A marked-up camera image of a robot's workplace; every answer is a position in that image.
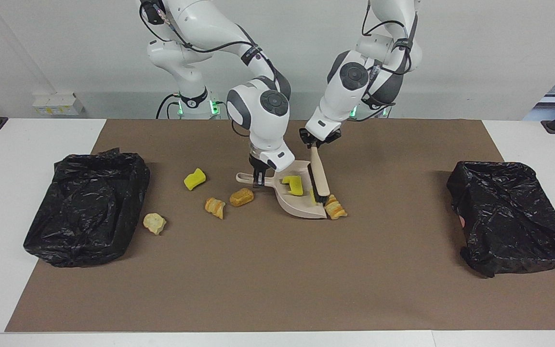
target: white dustpan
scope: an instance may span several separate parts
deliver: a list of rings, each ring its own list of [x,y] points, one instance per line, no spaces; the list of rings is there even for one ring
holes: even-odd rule
[[[295,160],[291,166],[282,172],[276,172],[275,176],[264,179],[265,187],[272,187],[276,191],[277,200],[282,209],[291,215],[306,219],[326,219],[327,214],[322,204],[314,202],[312,182],[308,165],[310,162]],[[303,196],[294,196],[289,193],[290,186],[283,185],[282,179],[286,176],[301,176],[301,183],[304,187]],[[248,173],[239,172],[236,176],[240,184],[253,185],[254,176]]]

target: brush handle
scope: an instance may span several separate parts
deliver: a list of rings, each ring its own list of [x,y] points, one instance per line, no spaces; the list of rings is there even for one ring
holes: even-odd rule
[[[310,162],[317,194],[320,196],[329,196],[331,194],[329,183],[327,182],[327,176],[324,174],[324,167],[322,167],[322,161],[320,160],[318,147],[316,146],[310,148]]]

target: gray joint cap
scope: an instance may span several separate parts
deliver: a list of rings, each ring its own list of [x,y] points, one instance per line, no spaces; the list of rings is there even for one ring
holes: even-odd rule
[[[288,112],[288,99],[284,94],[276,92],[275,90],[268,90],[260,95],[260,105],[271,113],[278,117],[286,115]]]
[[[340,70],[342,85],[348,90],[357,90],[368,85],[370,75],[365,67],[356,62],[344,64]]]

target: garbage bag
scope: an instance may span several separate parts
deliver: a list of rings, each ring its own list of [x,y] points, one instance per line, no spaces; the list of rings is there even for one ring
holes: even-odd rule
[[[68,156],[55,164],[25,250],[56,267],[94,266],[121,257],[136,229],[149,178],[143,158],[119,148]]]
[[[447,182],[465,222],[461,256],[486,277],[555,268],[555,210],[530,167],[459,162]]]

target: white robotic arm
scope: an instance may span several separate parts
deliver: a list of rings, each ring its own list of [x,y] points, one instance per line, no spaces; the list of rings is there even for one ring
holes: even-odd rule
[[[160,28],[159,41],[149,44],[148,55],[175,77],[184,113],[203,113],[210,105],[205,103],[210,93],[202,74],[190,64],[209,59],[215,51],[236,54],[256,78],[230,90],[226,106],[229,117],[250,131],[256,185],[264,185],[269,167],[279,172],[291,165],[295,157],[284,143],[291,86],[245,30],[212,0],[141,0],[143,14],[146,23]]]
[[[325,94],[301,131],[307,145],[337,140],[342,123],[359,102],[376,111],[394,105],[403,76],[421,61],[421,49],[414,41],[420,2],[368,1],[368,13],[372,9],[381,24],[367,32],[362,30],[363,37],[356,50],[338,55],[328,76]],[[386,26],[392,37],[372,34],[379,26]]]

